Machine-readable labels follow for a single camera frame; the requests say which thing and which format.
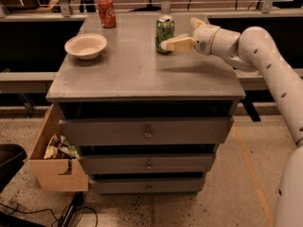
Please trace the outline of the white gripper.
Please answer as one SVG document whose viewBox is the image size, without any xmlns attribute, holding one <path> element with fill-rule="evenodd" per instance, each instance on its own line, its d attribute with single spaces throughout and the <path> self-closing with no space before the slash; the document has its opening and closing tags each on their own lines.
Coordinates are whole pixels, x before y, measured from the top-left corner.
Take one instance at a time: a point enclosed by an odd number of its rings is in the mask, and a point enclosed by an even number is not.
<svg viewBox="0 0 303 227">
<path fill-rule="evenodd" d="M 163 41 L 161 48 L 167 51 L 187 52 L 194 47 L 196 52 L 210 55 L 212 41 L 220 27 L 205 24 L 204 21 L 196 17 L 190 18 L 190 26 L 193 30 L 193 38 L 187 34 L 182 34 Z"/>
</svg>

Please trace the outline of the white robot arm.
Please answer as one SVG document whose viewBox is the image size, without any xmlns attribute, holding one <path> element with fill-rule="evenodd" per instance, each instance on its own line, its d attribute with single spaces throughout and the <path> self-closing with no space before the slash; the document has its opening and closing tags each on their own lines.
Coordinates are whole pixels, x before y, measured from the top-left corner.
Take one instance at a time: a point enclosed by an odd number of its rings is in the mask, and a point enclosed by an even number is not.
<svg viewBox="0 0 303 227">
<path fill-rule="evenodd" d="M 242 33 L 190 19 L 192 34 L 166 39 L 168 51 L 194 49 L 220 57 L 244 72 L 258 70 L 264 78 L 297 149 L 289 157 L 279 188 L 274 227 L 303 227 L 303 79 L 281 56 L 272 36 L 262 27 Z"/>
</svg>

